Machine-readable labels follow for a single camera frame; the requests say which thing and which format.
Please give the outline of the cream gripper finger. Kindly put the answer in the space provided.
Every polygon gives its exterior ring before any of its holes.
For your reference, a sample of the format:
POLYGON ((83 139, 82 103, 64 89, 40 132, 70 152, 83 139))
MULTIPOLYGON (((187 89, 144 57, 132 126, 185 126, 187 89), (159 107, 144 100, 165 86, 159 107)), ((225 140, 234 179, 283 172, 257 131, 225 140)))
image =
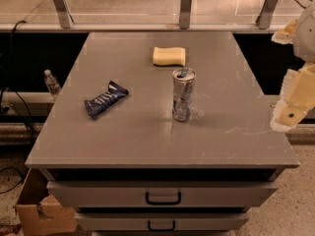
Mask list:
POLYGON ((272 36, 272 42, 278 44, 294 44, 298 19, 291 21, 283 29, 276 31, 272 36))
POLYGON ((306 62, 298 71, 288 69, 283 77, 280 99, 270 126, 274 131, 287 132, 315 107, 315 64, 306 62))

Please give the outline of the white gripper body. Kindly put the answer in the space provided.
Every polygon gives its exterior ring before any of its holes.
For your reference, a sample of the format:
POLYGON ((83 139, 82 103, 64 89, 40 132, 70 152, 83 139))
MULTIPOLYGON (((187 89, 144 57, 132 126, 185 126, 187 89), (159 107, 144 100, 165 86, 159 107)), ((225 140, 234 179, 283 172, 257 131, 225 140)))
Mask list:
POLYGON ((315 62, 315 3, 311 3, 298 19, 293 52, 305 62, 315 62))

